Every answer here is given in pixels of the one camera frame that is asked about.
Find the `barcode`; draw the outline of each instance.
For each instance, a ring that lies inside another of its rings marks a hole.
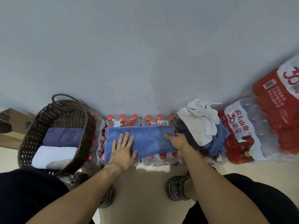
[[[276,84],[275,79],[272,79],[270,82],[267,82],[266,84],[264,84],[264,88],[267,90],[267,89],[269,89],[271,86],[273,86],[275,84]]]

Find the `white towel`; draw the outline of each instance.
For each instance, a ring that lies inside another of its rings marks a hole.
[[[38,169],[61,170],[72,161],[77,149],[42,145],[32,159],[32,166]]]
[[[220,122],[218,112],[210,105],[211,102],[194,99],[187,107],[174,114],[175,117],[183,120],[199,146],[211,142],[212,136],[217,134],[216,125]]]

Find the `black pants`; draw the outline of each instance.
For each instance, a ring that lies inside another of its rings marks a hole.
[[[295,204],[279,190],[239,174],[227,174],[224,177],[243,191],[270,223],[299,223]],[[62,181],[37,169],[0,173],[0,183],[0,222],[5,224],[26,223],[69,191]],[[183,221],[183,224],[186,223],[207,223],[198,202],[189,209]]]

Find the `floor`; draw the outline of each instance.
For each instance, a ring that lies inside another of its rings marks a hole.
[[[0,172],[17,169],[17,150],[0,147]],[[218,165],[221,174],[240,173],[255,181],[269,184],[299,206],[299,162]],[[101,224],[179,224],[192,201],[172,202],[165,193],[165,181],[175,175],[184,175],[186,167],[129,168],[114,182],[116,196],[109,208],[99,209],[93,220]]]

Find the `brown woven basket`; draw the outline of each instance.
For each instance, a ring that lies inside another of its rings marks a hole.
[[[73,100],[54,101],[56,96],[65,96]],[[50,127],[84,128],[77,153],[73,160],[62,170],[45,170],[55,176],[63,177],[75,173],[89,156],[95,133],[95,120],[84,106],[75,98],[66,94],[54,94],[52,103],[44,107],[36,116],[26,134],[18,153],[20,168],[33,168],[32,158],[43,144]]]

